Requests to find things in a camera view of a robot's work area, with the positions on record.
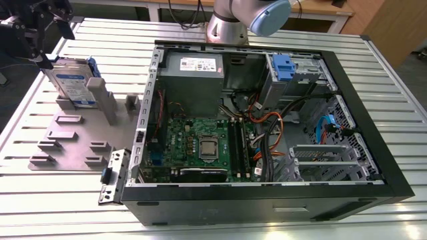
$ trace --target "sticker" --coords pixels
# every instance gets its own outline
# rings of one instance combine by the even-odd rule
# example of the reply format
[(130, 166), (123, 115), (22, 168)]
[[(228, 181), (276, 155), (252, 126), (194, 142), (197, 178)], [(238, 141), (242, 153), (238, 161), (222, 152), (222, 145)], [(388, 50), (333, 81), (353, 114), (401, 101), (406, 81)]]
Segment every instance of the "sticker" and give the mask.
[(253, 102), (253, 106), (257, 108), (257, 110), (261, 110), (262, 105), (256, 101)]
[(336, 15), (345, 15), (345, 16), (350, 16), (352, 13), (350, 12), (344, 12), (344, 11), (337, 11)]
[(82, 75), (55, 74), (57, 83), (69, 100), (81, 105), (95, 104), (94, 97), (86, 88), (86, 80)]
[(216, 72), (216, 62), (213, 58), (182, 57), (179, 59), (178, 70)]
[(262, 169), (260, 169), (260, 168), (256, 167), (254, 170), (253, 170), (253, 174), (257, 175), (257, 176), (260, 176), (261, 173), (262, 173)]

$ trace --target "power supply label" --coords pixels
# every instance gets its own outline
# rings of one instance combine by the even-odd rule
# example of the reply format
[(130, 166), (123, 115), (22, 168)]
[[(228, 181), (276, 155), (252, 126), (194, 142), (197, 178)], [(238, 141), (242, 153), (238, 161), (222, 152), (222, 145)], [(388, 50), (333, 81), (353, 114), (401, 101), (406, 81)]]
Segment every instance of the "power supply label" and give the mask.
[(216, 61), (213, 58), (182, 57), (179, 59), (178, 70), (216, 72)]
[(55, 74), (57, 83), (67, 95), (69, 100), (78, 105), (94, 105), (95, 100), (86, 88), (86, 79), (82, 75)]

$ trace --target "cpu socket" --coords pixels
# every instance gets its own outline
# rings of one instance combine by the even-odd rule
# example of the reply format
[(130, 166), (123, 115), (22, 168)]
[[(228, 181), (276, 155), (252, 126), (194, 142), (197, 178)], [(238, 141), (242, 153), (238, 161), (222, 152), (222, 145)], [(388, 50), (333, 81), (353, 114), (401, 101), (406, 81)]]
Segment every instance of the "cpu socket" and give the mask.
[(198, 159), (205, 163), (211, 163), (218, 159), (218, 138), (216, 136), (198, 136)]

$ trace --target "wooden cabinet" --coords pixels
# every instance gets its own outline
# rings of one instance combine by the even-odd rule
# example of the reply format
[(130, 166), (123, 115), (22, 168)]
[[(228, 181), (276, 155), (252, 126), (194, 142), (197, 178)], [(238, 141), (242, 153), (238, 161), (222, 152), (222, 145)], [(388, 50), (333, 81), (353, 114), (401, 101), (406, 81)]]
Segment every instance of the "wooden cabinet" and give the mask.
[(392, 67), (427, 38), (427, 0), (346, 0), (354, 11), (340, 33), (368, 35)]

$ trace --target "ram slot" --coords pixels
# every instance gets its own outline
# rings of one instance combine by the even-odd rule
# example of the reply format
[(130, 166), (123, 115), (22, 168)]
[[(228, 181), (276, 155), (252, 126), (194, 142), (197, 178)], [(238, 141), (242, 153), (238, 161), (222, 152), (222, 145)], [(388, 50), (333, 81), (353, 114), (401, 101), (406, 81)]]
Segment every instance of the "ram slot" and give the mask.
[(249, 166), (249, 141), (246, 139), (246, 126), (245, 126), (245, 122), (241, 121), (241, 144), (242, 144), (242, 162), (244, 162), (244, 173), (245, 173), (245, 177), (249, 178), (250, 177), (250, 166)]
[(233, 123), (233, 134), (234, 134), (234, 146), (237, 153), (237, 178), (245, 173), (245, 158), (244, 158), (244, 145), (242, 145), (242, 135), (241, 135), (241, 124), (240, 122)]
[(237, 162), (237, 147), (236, 147), (236, 134), (234, 134), (234, 123), (228, 121), (228, 152), (229, 152), (229, 168), (230, 174), (234, 177), (238, 172), (238, 162)]

